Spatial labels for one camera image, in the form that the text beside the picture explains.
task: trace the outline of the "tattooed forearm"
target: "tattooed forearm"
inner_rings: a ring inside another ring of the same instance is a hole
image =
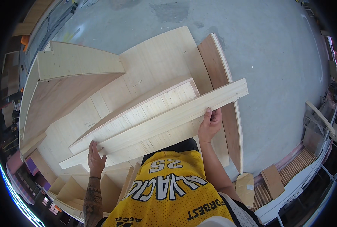
[[[100,179],[90,177],[84,198],[85,227],[95,227],[103,218],[103,202],[100,191]]]

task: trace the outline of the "workshop floor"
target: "workshop floor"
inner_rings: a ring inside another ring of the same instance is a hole
[[[185,25],[197,44],[215,32],[234,81],[247,79],[249,95],[238,101],[244,172],[256,176],[298,145],[305,101],[318,106],[325,93],[324,38],[295,0],[176,1],[100,0],[82,8],[80,3],[54,40],[120,54]],[[237,178],[232,163],[225,170]]]

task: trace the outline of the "person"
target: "person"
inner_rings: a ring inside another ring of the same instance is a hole
[[[105,218],[100,177],[107,157],[99,156],[92,141],[85,226],[262,226],[242,203],[211,146],[221,120],[220,108],[207,108],[198,132],[202,157],[193,138],[145,155],[129,192]]]

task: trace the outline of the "yellow basketball jersey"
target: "yellow basketball jersey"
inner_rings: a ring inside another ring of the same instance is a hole
[[[103,226],[197,226],[212,216],[233,221],[207,182],[197,151],[158,152],[147,159]]]

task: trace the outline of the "hand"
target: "hand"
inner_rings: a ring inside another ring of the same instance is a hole
[[[103,158],[100,158],[97,149],[97,142],[92,140],[89,145],[89,154],[88,154],[88,165],[90,169],[90,176],[100,178],[105,166],[105,161],[107,161],[107,156],[104,155]]]
[[[211,139],[219,132],[221,128],[222,111],[220,108],[212,111],[206,109],[204,120],[199,127],[199,142],[210,143]]]

